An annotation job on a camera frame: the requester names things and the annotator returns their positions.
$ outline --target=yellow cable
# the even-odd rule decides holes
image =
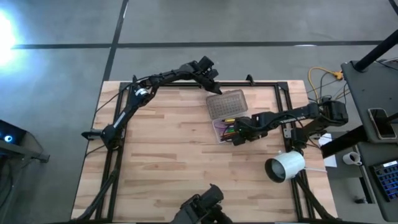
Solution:
[[[312,67],[312,68],[310,68],[310,70],[308,71],[308,81],[310,82],[311,87],[312,87],[312,90],[313,90],[313,92],[315,93],[315,99],[316,99],[316,101],[319,102],[319,95],[318,95],[318,92],[316,91],[315,86],[313,85],[312,79],[311,79],[311,72],[312,72],[312,70],[314,70],[314,69],[319,69],[319,70],[328,72],[328,73],[334,75],[334,76],[336,77],[337,80],[342,80],[342,79],[343,79],[343,73],[342,73],[342,72],[332,72],[332,71],[329,71],[329,70],[327,70],[327,69],[325,69],[325,68],[322,68],[322,67]]]

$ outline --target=butcher block tabletop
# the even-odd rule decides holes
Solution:
[[[293,108],[307,105],[304,82],[286,82]],[[98,107],[119,91],[119,85],[103,83]],[[237,89],[244,92],[249,114],[278,112],[273,87],[221,88]],[[206,106],[210,95],[199,88],[161,87],[148,105],[138,109],[127,126],[114,222],[169,222],[182,203],[208,190],[210,184],[223,191],[223,212],[234,222],[297,221],[290,182],[277,184],[264,170],[267,159],[285,151],[281,128],[240,146],[218,144]],[[116,99],[99,110],[93,128],[103,129],[112,123],[115,106]],[[101,145],[101,140],[91,141],[87,151]],[[304,157],[307,167],[325,169],[319,149],[304,149]],[[72,218],[81,215],[98,193],[105,158],[106,148],[86,157]],[[327,174],[308,170],[307,175],[312,192],[336,216]],[[300,198],[307,214],[301,191]],[[108,210],[108,201],[106,197],[104,211]]]

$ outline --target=black metal frame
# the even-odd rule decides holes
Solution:
[[[252,77],[250,75],[247,76],[246,80],[248,82],[220,82],[221,86],[236,86],[236,87],[243,87],[243,86],[268,86],[268,87],[273,87],[275,91],[275,97],[277,101],[277,107],[279,112],[283,111],[283,105],[282,105],[282,98],[280,95],[280,91],[283,91],[287,103],[287,109],[291,110],[292,109],[292,102],[290,99],[290,93],[289,93],[289,87],[287,85],[287,82],[254,82]],[[129,82],[122,82],[120,83],[119,86],[119,91],[124,89],[126,85],[130,84]],[[165,86],[175,86],[175,87],[200,87],[197,83],[193,82],[181,82],[181,83],[170,83]],[[122,110],[122,99],[124,96],[124,92],[119,94],[117,101],[116,101],[116,108],[115,108],[115,113],[114,113],[114,120],[117,119],[118,115],[120,114]],[[286,125],[283,124],[281,126],[282,132],[283,129],[286,128]],[[82,223],[101,223],[101,222],[106,222],[106,223],[112,223],[113,221],[113,213],[114,213],[114,206],[116,202],[116,196],[117,196],[117,191],[118,191],[118,182],[119,182],[119,174],[120,174],[120,169],[121,169],[121,162],[123,158],[123,151],[124,151],[124,141],[125,141],[125,133],[126,133],[126,127],[124,127],[124,131],[122,133],[121,139],[122,139],[122,146],[115,149],[117,152],[116,155],[116,163],[115,163],[115,168],[110,172],[111,168],[111,161],[113,158],[113,152],[114,151],[108,151],[106,155],[106,160],[104,164],[104,172],[103,172],[103,177],[101,181],[101,195],[105,195],[106,191],[109,189],[110,184],[109,184],[109,176],[111,174],[116,175],[116,178],[113,178],[111,181],[111,195],[109,198],[109,207],[108,207],[108,212],[106,218],[103,218],[103,205],[104,205],[104,197],[102,196],[99,200],[99,203],[96,204],[96,213],[95,213],[95,219],[94,220],[78,220],[78,222]],[[284,135],[282,135],[284,139],[284,145],[285,145],[285,150],[287,152],[292,150],[292,143],[290,139],[285,138]],[[307,179],[307,174],[303,170],[300,172],[300,177],[302,180],[305,182],[305,184],[308,185],[308,179]],[[300,203],[300,195],[299,195],[299,190],[297,188],[297,182],[295,179],[290,180],[292,184],[292,194],[293,194],[293,199],[294,199],[294,204],[295,204],[295,211],[297,215],[297,220],[300,221],[302,220],[303,217],[303,211],[302,211],[302,206]],[[310,219],[315,218],[315,213],[313,209],[313,205],[311,204],[310,200],[306,198],[306,206],[308,210],[308,215]]]

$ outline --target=white paper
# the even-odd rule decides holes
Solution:
[[[331,142],[331,140],[332,140],[331,134],[326,133],[318,140],[318,142],[319,142],[319,145],[323,146],[324,144]],[[325,163],[325,166],[327,166],[327,167],[337,167],[335,155],[325,158],[323,160],[323,162]]]

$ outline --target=concrete floor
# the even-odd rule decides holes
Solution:
[[[0,0],[0,9],[11,22],[15,44],[40,48],[38,44],[111,44],[122,3]],[[130,0],[119,43],[341,42],[318,47],[117,49],[109,79],[159,73],[207,55],[215,62],[220,80],[242,80],[251,74],[256,80],[305,80],[311,90],[307,81],[310,67],[339,70],[341,63],[359,60],[374,45],[357,41],[385,39],[397,23],[388,0]],[[397,54],[395,47],[384,57]],[[0,119],[29,130],[51,155],[48,164],[33,162],[25,168],[8,223],[69,219],[87,145],[80,133],[92,124],[108,56],[107,48],[19,49],[11,51],[7,62],[2,60]],[[316,86],[322,74],[313,73]],[[332,76],[324,78],[324,83],[331,81]],[[328,85],[323,94],[334,95],[344,84]],[[331,131],[360,125],[350,96],[347,110],[349,123]],[[348,192],[360,190],[347,181],[331,181],[339,217],[383,222],[377,208],[364,212],[370,208],[359,208],[347,200],[352,196]]]

